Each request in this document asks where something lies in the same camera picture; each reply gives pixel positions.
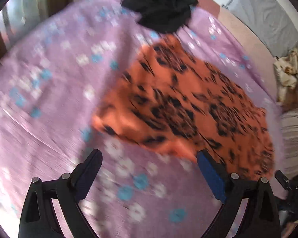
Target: purple bedsheet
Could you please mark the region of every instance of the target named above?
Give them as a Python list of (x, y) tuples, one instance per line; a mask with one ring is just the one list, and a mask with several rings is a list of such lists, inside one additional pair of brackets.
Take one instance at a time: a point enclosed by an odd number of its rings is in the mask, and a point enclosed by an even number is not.
[[(160, 38), (136, 18), (120, 0), (82, 0), (2, 59), (0, 203), (14, 216), (20, 217), (32, 177), (56, 179), (93, 148), (103, 152), (104, 161), (81, 208), (100, 237), (200, 237), (216, 215), (220, 202), (197, 165), (121, 143), (89, 126), (93, 110), (141, 45)], [(200, 8), (177, 36), (186, 50), (215, 64), (267, 109), (276, 167), (283, 169), (280, 111), (241, 45)], [(71, 237), (59, 207), (56, 213), (65, 237)]]

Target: black cloth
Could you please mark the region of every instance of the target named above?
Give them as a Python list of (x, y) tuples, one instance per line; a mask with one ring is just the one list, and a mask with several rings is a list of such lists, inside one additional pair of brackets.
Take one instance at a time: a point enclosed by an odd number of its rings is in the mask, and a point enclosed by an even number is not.
[(123, 0), (121, 5), (139, 12), (138, 23), (159, 33), (174, 33), (191, 17), (190, 5), (197, 0)]

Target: gray cloth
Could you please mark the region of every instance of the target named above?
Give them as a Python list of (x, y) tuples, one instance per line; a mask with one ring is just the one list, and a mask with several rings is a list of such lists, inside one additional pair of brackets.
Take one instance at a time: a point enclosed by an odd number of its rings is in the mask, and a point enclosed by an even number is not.
[(298, 32), (276, 0), (230, 0), (225, 6), (249, 27), (273, 56), (298, 48)]

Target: orange floral cloth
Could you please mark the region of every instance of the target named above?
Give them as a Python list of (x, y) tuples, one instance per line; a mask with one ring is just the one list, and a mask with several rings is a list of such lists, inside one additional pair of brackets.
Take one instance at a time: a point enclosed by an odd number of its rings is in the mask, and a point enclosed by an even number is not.
[(207, 149), (229, 173), (258, 180), (273, 171), (265, 115), (241, 87), (168, 35), (142, 48), (92, 124), (122, 140), (192, 161)]

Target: dark blue gripper pad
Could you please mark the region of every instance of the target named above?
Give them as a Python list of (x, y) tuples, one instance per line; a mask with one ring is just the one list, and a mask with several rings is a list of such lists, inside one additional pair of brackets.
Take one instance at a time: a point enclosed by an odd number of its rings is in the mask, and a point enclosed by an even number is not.
[(213, 160), (210, 154), (208, 155), (210, 157), (209, 159), (207, 159), (207, 157), (205, 156), (205, 153), (203, 153), (202, 151), (198, 152), (197, 159), (198, 159), (199, 168), (204, 176), (204, 179), (207, 181), (207, 184), (212, 190), (214, 197), (220, 200), (222, 203), (225, 203), (226, 183), (213, 167), (213, 165), (217, 163)]

